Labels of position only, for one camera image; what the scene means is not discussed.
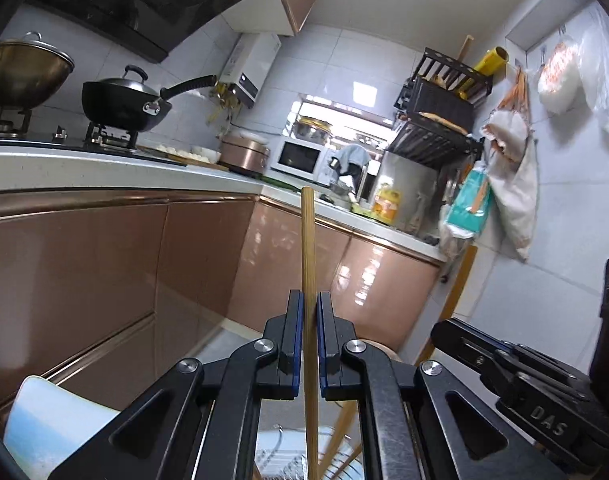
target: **wooden tray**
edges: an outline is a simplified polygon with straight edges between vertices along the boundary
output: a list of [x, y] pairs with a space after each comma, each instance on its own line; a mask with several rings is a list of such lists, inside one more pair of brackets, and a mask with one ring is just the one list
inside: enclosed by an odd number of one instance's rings
[[220, 164], [212, 164], [210, 162], [202, 162], [201, 160], [194, 160], [193, 158], [187, 158], [186, 156], [174, 155], [173, 153], [161, 152], [155, 148], [149, 148], [148, 146], [137, 146], [138, 150], [142, 150], [146, 153], [159, 156], [161, 158], [168, 158], [169, 160], [175, 160], [176, 162], [182, 162], [182, 164], [190, 164], [191, 166], [201, 166], [202, 168], [211, 168], [212, 170], [229, 171], [226, 166]]

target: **countertop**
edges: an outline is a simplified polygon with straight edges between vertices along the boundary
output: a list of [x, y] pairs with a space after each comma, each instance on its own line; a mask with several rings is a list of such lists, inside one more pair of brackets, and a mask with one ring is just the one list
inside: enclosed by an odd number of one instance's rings
[[[0, 146], [0, 192], [21, 189], [127, 187], [190, 189], [261, 195], [299, 208], [299, 193], [228, 171], [45, 148]], [[316, 201], [316, 216], [419, 253], [436, 263], [446, 257], [437, 247], [325, 202]]]

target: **yellow tube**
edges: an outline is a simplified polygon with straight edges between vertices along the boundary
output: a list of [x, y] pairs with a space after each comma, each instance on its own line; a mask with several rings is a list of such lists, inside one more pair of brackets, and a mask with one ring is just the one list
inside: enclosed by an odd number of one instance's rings
[[[480, 72], [482, 75], [493, 75], [497, 72], [500, 67], [504, 66], [508, 62], [508, 52], [501, 46], [495, 47], [493, 50], [489, 50], [482, 59], [478, 61], [478, 64], [473, 68]], [[460, 88], [460, 97], [466, 99], [467, 89], [473, 86], [473, 79], [469, 79]]]

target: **silver bolt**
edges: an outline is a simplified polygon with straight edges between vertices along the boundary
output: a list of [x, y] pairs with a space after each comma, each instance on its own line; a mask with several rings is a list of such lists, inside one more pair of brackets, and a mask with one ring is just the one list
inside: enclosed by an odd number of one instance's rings
[[271, 339], [258, 339], [254, 344], [253, 348], [255, 348], [258, 352], [270, 352], [273, 350], [273, 341]]
[[347, 342], [347, 350], [354, 354], [360, 354], [366, 350], [366, 343], [361, 339], [351, 339]]
[[442, 373], [442, 365], [437, 361], [431, 359], [424, 361], [420, 365], [420, 369], [427, 375], [435, 376]]
[[178, 371], [183, 374], [190, 374], [198, 369], [198, 360], [193, 359], [193, 357], [187, 357], [182, 359], [178, 363]]

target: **white microwave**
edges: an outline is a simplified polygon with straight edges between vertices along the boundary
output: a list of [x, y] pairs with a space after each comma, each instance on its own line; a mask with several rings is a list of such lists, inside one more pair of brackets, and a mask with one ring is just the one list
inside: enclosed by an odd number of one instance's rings
[[308, 140], [283, 137], [275, 148], [271, 148], [269, 167], [299, 178], [318, 182], [328, 164], [330, 148]]

